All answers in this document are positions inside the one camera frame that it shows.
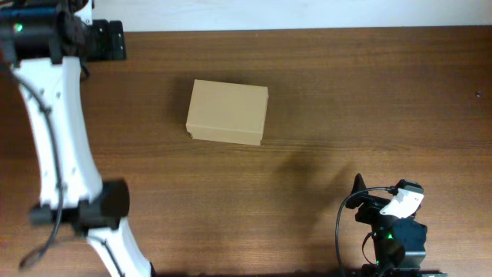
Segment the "brown cardboard box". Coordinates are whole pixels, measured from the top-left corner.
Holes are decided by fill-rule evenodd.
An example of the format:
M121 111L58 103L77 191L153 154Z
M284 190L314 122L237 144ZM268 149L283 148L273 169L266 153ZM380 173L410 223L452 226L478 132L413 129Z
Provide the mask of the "brown cardboard box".
M268 97L264 86L196 79L186 130L197 140L260 145Z

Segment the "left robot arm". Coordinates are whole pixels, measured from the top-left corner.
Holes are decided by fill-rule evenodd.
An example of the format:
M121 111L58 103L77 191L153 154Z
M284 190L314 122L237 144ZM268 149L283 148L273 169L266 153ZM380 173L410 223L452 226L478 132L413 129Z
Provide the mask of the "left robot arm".
M129 225L128 185L101 177L88 143L80 93L86 65L126 57L122 23L94 19L93 8L91 1L1 3L1 54L24 100L41 173L30 219L53 226L19 266L38 262L69 224L111 275L153 276Z

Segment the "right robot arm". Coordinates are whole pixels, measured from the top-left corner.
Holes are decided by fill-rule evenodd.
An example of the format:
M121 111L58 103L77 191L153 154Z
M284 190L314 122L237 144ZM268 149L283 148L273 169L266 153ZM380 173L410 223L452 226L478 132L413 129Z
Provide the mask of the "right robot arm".
M396 185L368 188L361 174L356 174L350 195L337 212L335 247L342 276L363 277L439 277L438 270L423 270L426 258L427 226L415 220L424 199L424 189L416 182L401 179ZM339 235L343 209L356 209L355 220L371 231L363 243L371 240L375 261L367 260L361 269L348 271L341 260Z

